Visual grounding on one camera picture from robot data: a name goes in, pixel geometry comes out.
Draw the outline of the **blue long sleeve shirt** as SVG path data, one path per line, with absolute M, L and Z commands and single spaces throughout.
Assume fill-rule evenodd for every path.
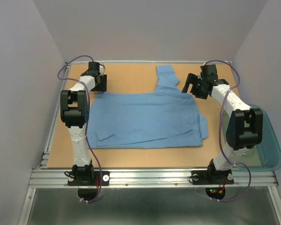
M 94 149 L 198 147 L 207 119 L 192 95 L 182 93 L 171 65 L 156 66 L 157 86 L 143 94 L 98 93 L 90 108 L 88 140 Z

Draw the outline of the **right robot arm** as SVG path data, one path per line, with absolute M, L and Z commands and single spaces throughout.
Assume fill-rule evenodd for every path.
M 188 74 L 182 92 L 190 91 L 201 99 L 211 96 L 222 106 L 220 120 L 223 120 L 223 113 L 227 113 L 229 123 L 225 135 L 226 143 L 220 145 L 219 155 L 210 161 L 207 169 L 192 171 L 190 181 L 194 185 L 216 185 L 224 182 L 233 184 L 231 169 L 240 165 L 239 158 L 247 150 L 262 141 L 263 112 L 243 102 L 229 83 L 218 77 L 215 64 L 205 63 L 200 68 L 200 75 Z

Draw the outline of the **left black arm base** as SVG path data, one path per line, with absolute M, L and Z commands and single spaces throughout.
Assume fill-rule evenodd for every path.
M 109 186 L 110 172 L 109 171 L 95 171 L 94 178 L 92 177 L 75 177 L 72 171 L 65 171 L 64 175 L 67 177 L 67 185 L 70 187 L 78 187 L 77 196 L 80 202 L 93 203 L 100 195 L 101 189 L 104 186 Z

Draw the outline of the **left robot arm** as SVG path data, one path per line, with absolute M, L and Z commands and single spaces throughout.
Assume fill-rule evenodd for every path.
M 98 175 L 94 172 L 86 140 L 86 130 L 89 121 L 89 92 L 105 92 L 107 89 L 107 75 L 103 72 L 102 64 L 90 61 L 88 69 L 78 80 L 75 79 L 76 84 L 60 93 L 60 117 L 70 133 L 74 151 L 72 170 L 65 172 L 70 186 L 98 184 Z

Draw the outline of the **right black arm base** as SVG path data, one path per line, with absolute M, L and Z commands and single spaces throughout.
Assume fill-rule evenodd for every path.
M 222 200 L 226 194 L 226 185 L 234 184 L 231 170 L 213 171 L 195 170 L 192 171 L 189 181 L 193 185 L 207 185 L 205 188 L 208 197 L 216 200 Z

